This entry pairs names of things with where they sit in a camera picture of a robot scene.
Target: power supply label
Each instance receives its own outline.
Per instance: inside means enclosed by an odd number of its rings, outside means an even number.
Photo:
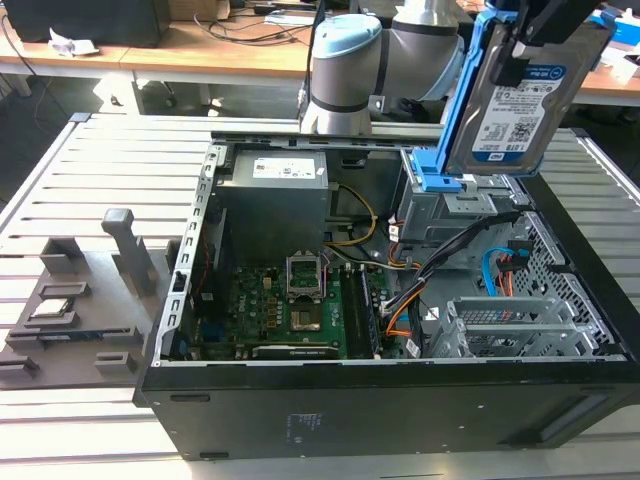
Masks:
[[[495,87],[472,153],[481,162],[514,162],[529,148],[545,115],[545,99],[555,92],[567,69],[529,65],[517,87]]]
[[[316,178],[313,158],[258,158],[253,163],[253,178]]]

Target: paper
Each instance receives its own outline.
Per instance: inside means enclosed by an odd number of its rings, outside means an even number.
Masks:
[[[264,23],[268,25],[313,25],[313,17],[302,15],[281,15],[277,13],[271,13],[264,17]]]
[[[65,57],[91,55],[100,52],[91,40],[71,40],[58,35],[52,28],[49,29],[49,34],[51,35],[49,46]]]

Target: cable on desk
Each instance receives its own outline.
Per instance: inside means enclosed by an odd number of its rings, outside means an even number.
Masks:
[[[9,80],[7,80],[7,78],[4,76],[4,74],[0,73],[0,78],[1,78],[1,79],[2,79],[2,80],[3,80],[7,85],[11,86],[11,84],[9,83]],[[4,94],[4,92],[0,92],[0,93],[3,93],[2,97],[3,97],[3,98],[7,98],[7,100],[9,100],[9,99],[11,98],[11,97],[8,97],[8,95],[7,95],[7,94]],[[40,117],[38,117],[38,110],[37,110],[37,108],[39,107],[40,102],[42,102],[42,99],[44,98],[44,94],[45,94],[45,90],[43,89],[43,90],[42,90],[42,96],[40,97],[40,100],[38,101],[38,104],[37,104],[37,106],[36,106],[36,110],[35,110],[35,111],[34,111],[34,113],[33,113],[33,121],[34,121],[34,123],[36,124],[36,126],[38,127],[38,129],[39,129],[42,133],[44,133],[44,134],[46,134],[46,135],[50,135],[50,136],[55,137],[55,136],[56,136],[56,134],[55,134],[55,133],[52,133],[52,132],[50,132],[50,131],[48,131],[48,130],[45,130],[44,128],[42,128],[42,126],[41,126],[41,125],[40,125],[40,123],[39,123],[39,122],[45,122],[45,123],[50,124],[52,127],[57,128],[58,130],[62,130],[62,126],[57,125],[57,124],[56,124],[55,122],[53,122],[52,120],[48,120],[48,119],[46,119],[46,118],[40,118]],[[22,104],[22,103],[20,103],[20,102],[13,102],[13,104],[12,104],[12,105],[18,105],[19,107],[24,108],[27,112],[31,113],[31,111],[26,107],[26,105],[24,105],[24,104]]]
[[[324,21],[325,10],[326,1],[319,0],[316,7],[316,14],[313,17],[313,25],[311,26],[311,40],[309,42],[309,49],[307,50],[307,69],[304,75],[304,81],[302,82],[302,87],[300,88],[300,92],[298,92],[298,111],[296,113],[296,119],[300,118],[302,106],[305,101],[308,101],[311,98],[311,57],[313,56],[313,43],[316,39],[316,30],[318,25]]]
[[[196,25],[198,25],[198,27],[200,27],[202,31],[208,33],[209,35],[211,35],[212,37],[218,40],[231,42],[231,43],[238,43],[240,45],[249,45],[254,47],[271,47],[276,45],[286,45],[292,42],[300,41],[296,37],[291,35],[291,32],[301,31],[305,28],[309,28],[307,25],[292,27],[287,29],[282,28],[280,26],[280,28],[282,29],[281,32],[269,33],[267,35],[261,35],[259,37],[253,37],[253,38],[238,38],[238,37],[231,37],[229,35],[221,35],[217,32],[211,31],[210,30],[211,27],[207,28],[200,23],[200,21],[198,20],[197,14],[193,15],[193,21],[196,23]],[[283,40],[284,35],[289,35],[290,38]]]
[[[22,60],[22,63],[24,63],[24,66],[27,67],[27,69],[36,78],[36,80],[38,80],[38,81],[40,81],[42,83],[42,85],[44,86],[45,91],[49,94],[49,96],[51,97],[53,102],[56,104],[56,106],[60,109],[60,111],[63,113],[65,118],[69,118],[69,114],[66,112],[66,110],[64,108],[62,108],[62,105],[60,105],[60,102],[58,102],[58,99],[55,97],[55,95],[53,95],[53,93],[51,93],[51,91],[49,90],[49,87],[47,85],[45,85],[45,83],[42,81],[40,76],[35,72],[35,70],[33,68],[31,68],[31,65],[29,65],[27,60],[18,51],[16,46],[11,41],[11,38],[9,38],[9,34],[7,33],[7,27],[5,26],[5,20],[7,20],[8,18],[9,17],[7,15],[3,15],[2,16],[2,20],[0,20],[0,26],[2,26],[2,32],[4,33],[4,37],[7,39],[7,42],[9,42],[9,45],[11,46],[13,51],[16,52],[16,55],[18,55],[18,57],[20,57],[20,60]]]

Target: aluminum profile table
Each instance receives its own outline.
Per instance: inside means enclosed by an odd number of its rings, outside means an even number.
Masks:
[[[43,270],[50,235],[114,249],[100,228],[129,207],[149,248],[182,235],[212,130],[293,132],[289,120],[77,116],[0,214],[0,342]],[[440,127],[375,124],[374,133],[437,139]],[[636,307],[640,192],[588,138],[558,131],[542,174]],[[185,463],[133,389],[0,392],[0,477],[238,479],[640,478],[640,407],[628,407],[548,451]]]

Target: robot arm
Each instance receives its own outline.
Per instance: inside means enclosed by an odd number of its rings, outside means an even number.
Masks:
[[[390,30],[363,15],[318,27],[302,130],[370,133],[369,95],[446,94],[463,63],[437,148],[410,161],[425,191],[455,191],[455,176],[528,175],[611,36],[583,23],[598,0],[491,0],[466,58],[453,0],[407,0]]]
[[[365,15],[320,24],[303,132],[370,134],[370,95],[442,98],[464,60],[450,1],[408,0],[391,29]]]

